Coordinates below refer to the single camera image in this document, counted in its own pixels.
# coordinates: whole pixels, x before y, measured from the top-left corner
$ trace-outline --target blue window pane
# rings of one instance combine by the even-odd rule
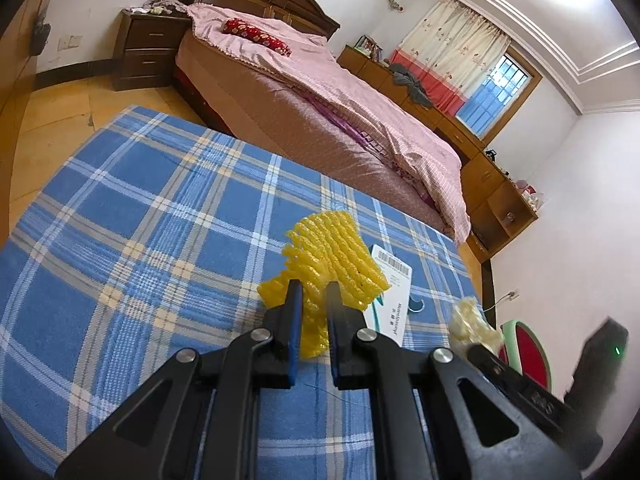
[[[528,80],[529,76],[517,64],[502,56],[456,116],[480,137],[508,108]]]

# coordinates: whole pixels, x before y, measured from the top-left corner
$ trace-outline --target pink blanket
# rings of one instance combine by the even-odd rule
[[[470,222],[462,198],[460,159],[456,153],[387,97],[342,69],[327,49],[325,38],[302,34],[281,20],[206,4],[189,6],[188,13],[196,38],[292,88],[311,92],[369,137],[383,156],[424,185],[451,227],[454,241],[460,244],[466,240]],[[223,25],[229,18],[247,20],[285,41],[291,56],[284,57],[251,40],[223,34]]]

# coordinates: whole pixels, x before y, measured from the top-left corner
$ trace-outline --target window frame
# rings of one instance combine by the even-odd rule
[[[453,120],[456,124],[464,128],[469,134],[477,139],[483,148],[486,148],[492,140],[500,133],[500,131],[506,126],[506,124],[511,120],[511,118],[516,114],[516,112],[523,105],[524,101],[531,95],[531,93],[536,89],[536,86],[542,81],[542,74],[535,69],[535,67],[517,50],[515,50],[511,45],[507,47],[507,51],[505,54],[516,62],[516,64],[521,67],[529,75],[529,81],[524,86],[524,88],[518,93],[517,97],[511,102],[511,105],[504,111],[504,113],[495,121],[495,124],[482,136],[478,137],[471,129],[466,126],[463,121],[461,121],[457,117],[453,117]]]

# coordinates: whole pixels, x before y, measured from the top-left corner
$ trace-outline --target window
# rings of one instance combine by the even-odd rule
[[[516,113],[542,79],[511,47],[456,117],[488,144]]]

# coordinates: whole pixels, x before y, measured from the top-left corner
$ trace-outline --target yellow fruit sleeve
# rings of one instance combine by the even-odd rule
[[[311,358],[329,346],[324,306],[329,282],[338,282],[342,302],[358,310],[365,310],[389,284],[346,211],[310,215],[286,235],[291,243],[282,250],[285,269],[258,285],[258,294],[266,308],[273,308],[284,303],[289,280],[300,280],[304,290],[300,355]]]

